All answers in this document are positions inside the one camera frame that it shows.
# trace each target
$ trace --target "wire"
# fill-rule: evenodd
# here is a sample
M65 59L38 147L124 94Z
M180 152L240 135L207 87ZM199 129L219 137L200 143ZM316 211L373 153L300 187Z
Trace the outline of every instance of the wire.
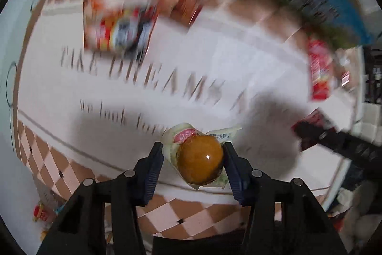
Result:
M11 120L11 109L13 108L13 102L11 103L8 99L8 77L9 77L9 73L11 72L11 69L12 68L15 68L16 69L16 72L17 72L17 64L15 61L13 61L11 63L11 65L9 66L8 68L8 73L6 74L6 82L5 82L5 97L6 97L6 102L8 104L8 107L9 107L9 131L11 133L11 140L12 140L12 149L13 149L13 153L15 153L15 147L14 147L14 142L13 142L13 135L12 135L12 120Z

